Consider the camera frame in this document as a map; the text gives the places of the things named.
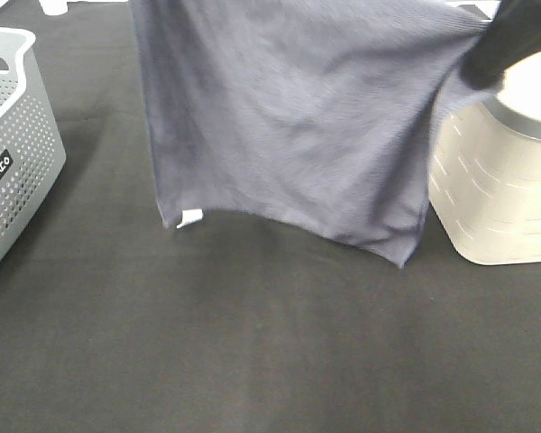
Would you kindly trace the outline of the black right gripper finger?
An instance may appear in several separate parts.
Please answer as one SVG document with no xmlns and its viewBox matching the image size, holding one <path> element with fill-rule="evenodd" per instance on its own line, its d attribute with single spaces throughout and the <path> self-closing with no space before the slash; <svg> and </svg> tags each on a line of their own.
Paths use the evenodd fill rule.
<svg viewBox="0 0 541 433">
<path fill-rule="evenodd" d="M 461 78 L 479 90 L 495 85 L 506 69 L 541 51 L 541 1 L 502 1 L 491 23 L 464 55 Z"/>
</svg>

